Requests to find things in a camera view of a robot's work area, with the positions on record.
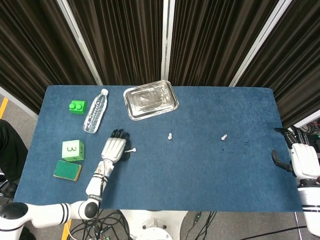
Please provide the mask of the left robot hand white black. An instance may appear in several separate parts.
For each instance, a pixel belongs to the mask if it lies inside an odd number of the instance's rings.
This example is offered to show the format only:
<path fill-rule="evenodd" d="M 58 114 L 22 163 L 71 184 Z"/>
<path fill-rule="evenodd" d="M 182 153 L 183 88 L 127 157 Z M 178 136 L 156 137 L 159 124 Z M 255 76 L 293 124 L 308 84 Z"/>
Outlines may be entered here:
<path fill-rule="evenodd" d="M 130 158 L 131 153 L 127 151 L 131 148 L 130 134 L 123 128 L 115 129 L 102 149 L 101 158 L 112 161 L 114 164 L 119 161 L 124 162 Z"/>

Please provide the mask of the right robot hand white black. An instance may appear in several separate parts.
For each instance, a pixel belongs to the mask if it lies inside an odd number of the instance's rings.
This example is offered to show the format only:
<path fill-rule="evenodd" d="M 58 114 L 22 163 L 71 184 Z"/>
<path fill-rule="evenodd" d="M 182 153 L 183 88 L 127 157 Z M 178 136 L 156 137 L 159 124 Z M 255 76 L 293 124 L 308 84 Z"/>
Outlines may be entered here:
<path fill-rule="evenodd" d="M 292 126 L 274 130 L 283 135 L 287 144 L 291 162 L 281 162 L 275 150 L 271 152 L 274 164 L 287 172 L 291 172 L 299 181 L 317 180 L 320 177 L 320 164 L 316 150 L 310 145 L 307 134 L 300 128 Z"/>

